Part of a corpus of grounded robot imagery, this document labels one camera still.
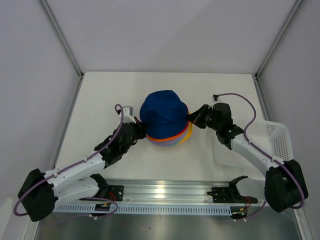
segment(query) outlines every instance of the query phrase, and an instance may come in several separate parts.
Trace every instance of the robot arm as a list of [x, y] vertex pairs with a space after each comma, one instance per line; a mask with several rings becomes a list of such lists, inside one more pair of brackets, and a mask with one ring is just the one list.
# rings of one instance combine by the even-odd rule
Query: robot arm
[[108, 147], [104, 148], [116, 130], [78, 161], [45, 172], [37, 168], [29, 173], [18, 197], [33, 222], [42, 220], [57, 206], [87, 197], [103, 198], [107, 194], [109, 185], [95, 173], [115, 164], [147, 134], [148, 126], [132, 117], [132, 110], [131, 106], [123, 107], [123, 123]]
[[[308, 190], [299, 163], [294, 159], [284, 161], [280, 157], [273, 156], [258, 143], [249, 139], [244, 130], [233, 123], [230, 106], [221, 102], [218, 95], [213, 95], [212, 100], [213, 105], [204, 104], [199, 110], [189, 114], [186, 119], [201, 129], [206, 127], [213, 129], [221, 144], [245, 157], [265, 176], [264, 199], [276, 212], [292, 208], [302, 201], [297, 184], [306, 199]], [[252, 192], [254, 187], [260, 189], [260, 192], [263, 190], [259, 180], [240, 177], [236, 182], [237, 190], [243, 196], [248, 196], [245, 194], [245, 189], [249, 189], [247, 192]]]

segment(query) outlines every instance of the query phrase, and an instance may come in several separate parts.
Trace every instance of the wire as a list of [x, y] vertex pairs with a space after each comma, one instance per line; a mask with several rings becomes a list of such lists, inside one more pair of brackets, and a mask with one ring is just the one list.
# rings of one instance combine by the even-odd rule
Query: wire
[[116, 196], [111, 191], [108, 194], [113, 198], [113, 201], [117, 199]]
[[[82, 164], [82, 163], [85, 163], [86, 161], [89, 161], [89, 160], [92, 159], [94, 156], [96, 156], [97, 154], [99, 154], [103, 149], [107, 148], [107, 147], [113, 142], [113, 140], [115, 140], [115, 138], [117, 137], [118, 133], [120, 132], [122, 123], [124, 122], [124, 109], [123, 109], [123, 107], [122, 107], [120, 104], [116, 104], [116, 105], [114, 106], [114, 109], [115, 109], [116, 112], [118, 112], [118, 111], [120, 110], [120, 112], [121, 112], [121, 119], [120, 119], [120, 124], [119, 124], [118, 128], [116, 129], [116, 131], [115, 131], [115, 133], [113, 134], [112, 138], [107, 142], [107, 144], [104, 145], [102, 148], [100, 148], [98, 151], [94, 152], [92, 155], [88, 156], [86, 159], [82, 159], [82, 160], [80, 160], [80, 161], [78, 161], [78, 162], [75, 162], [74, 164], [71, 164], [71, 165], [69, 165], [69, 166], [67, 166], [67, 167], [65, 167], [65, 168], [57, 171], [56, 173], [57, 173], [58, 175], [61, 174], [61, 173], [63, 173], [63, 172], [65, 172], [65, 171], [67, 171], [67, 170], [69, 170], [69, 169], [71, 169], [71, 168], [73, 168], [73, 167], [75, 167], [75, 166], [78, 166], [79, 164]], [[13, 207], [13, 214], [16, 215], [16, 216], [18, 216], [18, 217], [22, 217], [22, 216], [28, 215], [27, 212], [26, 212], [26, 213], [18, 213], [18, 212], [17, 212], [17, 209], [18, 209], [19, 204], [20, 204], [20, 203], [25, 199], [25, 197], [26, 197], [29, 193], [31, 193], [34, 189], [36, 189], [36, 188], [37, 188], [38, 186], [40, 186], [41, 184], [43, 184], [44, 182], [46, 182], [46, 181], [48, 181], [48, 180], [50, 180], [50, 179], [52, 179], [52, 178], [54, 178], [54, 177], [55, 177], [55, 175], [52, 174], [52, 175], [46, 177], [45, 179], [39, 181], [38, 183], [36, 183], [36, 184], [33, 185], [32, 187], [30, 187], [30, 188], [18, 199], [18, 201], [17, 201], [16, 204], [14, 205], [14, 207]]]
[[[256, 150], [258, 150], [261, 154], [263, 154], [264, 156], [266, 156], [267, 158], [269, 158], [271, 161], [275, 162], [277, 165], [279, 165], [287, 174], [288, 176], [292, 179], [292, 181], [294, 182], [296, 188], [298, 189], [299, 193], [300, 193], [300, 197], [301, 197], [301, 202], [300, 202], [300, 205], [299, 206], [292, 206], [291, 208], [292, 209], [301, 209], [304, 205], [305, 205], [305, 195], [304, 195], [304, 192], [302, 191], [302, 188], [300, 187], [298, 181], [295, 179], [295, 177], [291, 174], [291, 172], [283, 165], [281, 164], [279, 161], [273, 159], [273, 157], [268, 154], [267, 152], [263, 151], [260, 147], [258, 147], [257, 145], [255, 145], [253, 142], [250, 141], [248, 135], [247, 135], [247, 130], [248, 130], [248, 127], [256, 120], [257, 118], [257, 111], [255, 109], [255, 106], [244, 96], [238, 94], [238, 93], [234, 93], [234, 92], [228, 92], [228, 93], [222, 93], [222, 94], [219, 94], [218, 96], [227, 96], [227, 95], [234, 95], [234, 96], [238, 96], [242, 99], [244, 99], [252, 108], [253, 110], [253, 118], [252, 120], [245, 126], [244, 130], [243, 130], [243, 135], [244, 135], [244, 138], [245, 140], [251, 145], [253, 146]], [[253, 215], [256, 215], [256, 213], [258, 213], [265, 205], [266, 205], [266, 201], [264, 201], [264, 203], [262, 204], [261, 208], [256, 211], [255, 213], [251, 214], [250, 216], [247, 216], [246, 218], [248, 217], [251, 217]]]
[[249, 198], [248, 196], [246, 196], [245, 198], [246, 198], [246, 199], [248, 200], [248, 202], [249, 202], [249, 206], [247, 207], [247, 209], [248, 209], [248, 208], [251, 207], [251, 201], [250, 201], [250, 198]]

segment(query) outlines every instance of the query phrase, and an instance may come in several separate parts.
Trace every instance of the white table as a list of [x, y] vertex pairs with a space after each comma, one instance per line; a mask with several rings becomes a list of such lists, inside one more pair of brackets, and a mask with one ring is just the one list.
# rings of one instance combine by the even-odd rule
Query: white table
[[[112, 134], [119, 124], [115, 104], [130, 105], [139, 117], [148, 94], [173, 90], [191, 112], [211, 104], [213, 94], [234, 92], [246, 96], [263, 119], [250, 74], [87, 72], [77, 97], [56, 166], [61, 167], [88, 154]], [[221, 97], [230, 104], [232, 116], [252, 118], [251, 107], [236, 96]], [[139, 140], [116, 164], [101, 171], [105, 178], [170, 181], [230, 181], [241, 175], [261, 178], [256, 169], [228, 166], [214, 160], [211, 129], [193, 126], [184, 144], [159, 147]]]

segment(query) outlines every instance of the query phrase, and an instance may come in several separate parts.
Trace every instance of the red wire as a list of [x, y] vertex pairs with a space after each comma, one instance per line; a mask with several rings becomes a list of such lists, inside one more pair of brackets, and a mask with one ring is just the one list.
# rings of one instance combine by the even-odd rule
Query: red wire
[[111, 195], [111, 197], [113, 198], [113, 201], [117, 199], [116, 196], [111, 191], [108, 194]]
[[248, 202], [249, 202], [249, 206], [247, 207], [247, 209], [248, 209], [248, 208], [251, 207], [251, 201], [250, 201], [250, 198], [249, 198], [248, 196], [246, 196], [245, 198], [246, 198], [246, 199], [248, 200]]
[[108, 195], [110, 195], [110, 196], [111, 196], [111, 198], [112, 198], [111, 200], [113, 200], [113, 201], [115, 200], [115, 197], [112, 195], [112, 193], [111, 193], [111, 192], [108, 192]]

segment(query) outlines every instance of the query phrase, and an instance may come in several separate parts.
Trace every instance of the blue bucket hat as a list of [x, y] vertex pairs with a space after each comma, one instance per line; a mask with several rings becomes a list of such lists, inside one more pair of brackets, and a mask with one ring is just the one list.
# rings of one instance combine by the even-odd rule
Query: blue bucket hat
[[180, 134], [187, 126], [187, 106], [172, 90], [148, 95], [140, 109], [140, 119], [149, 124], [146, 134], [154, 139], [166, 139]]

